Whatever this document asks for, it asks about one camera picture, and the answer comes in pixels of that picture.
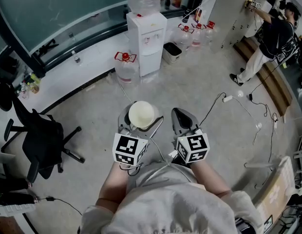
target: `gray shirt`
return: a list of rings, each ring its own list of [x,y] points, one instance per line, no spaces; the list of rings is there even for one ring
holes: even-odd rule
[[[81,234],[237,234],[238,217],[257,234],[263,233],[261,217],[245,192],[220,199],[197,184],[190,169],[156,163],[130,177],[127,195],[115,214],[88,207]]]

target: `white cube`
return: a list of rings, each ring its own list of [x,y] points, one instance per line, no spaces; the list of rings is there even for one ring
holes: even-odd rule
[[[179,137],[176,149],[187,164],[205,159],[209,152],[208,136],[199,129],[194,135]]]
[[[128,135],[115,134],[113,141],[113,158],[115,162],[136,166],[147,151],[148,141]]]

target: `white cup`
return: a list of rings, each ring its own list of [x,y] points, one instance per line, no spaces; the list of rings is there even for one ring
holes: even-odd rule
[[[131,106],[128,116],[135,127],[147,129],[159,117],[159,110],[141,100]]]

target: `chair armrest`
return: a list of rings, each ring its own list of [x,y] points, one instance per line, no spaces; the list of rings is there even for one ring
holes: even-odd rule
[[[7,141],[8,140],[8,137],[9,137],[9,134],[10,134],[10,129],[11,127],[13,126],[14,124],[14,121],[13,119],[10,119],[7,123],[7,126],[6,126],[6,129],[5,129],[5,133],[4,133],[4,140]]]
[[[34,160],[32,160],[31,166],[30,166],[30,169],[28,172],[27,179],[29,182],[34,183],[36,177],[38,176],[38,169],[39,169],[39,162],[35,158]]]

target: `white water dispenser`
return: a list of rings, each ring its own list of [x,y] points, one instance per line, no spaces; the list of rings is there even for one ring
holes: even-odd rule
[[[137,54],[140,76],[160,69],[167,19],[161,13],[127,15],[130,50]]]

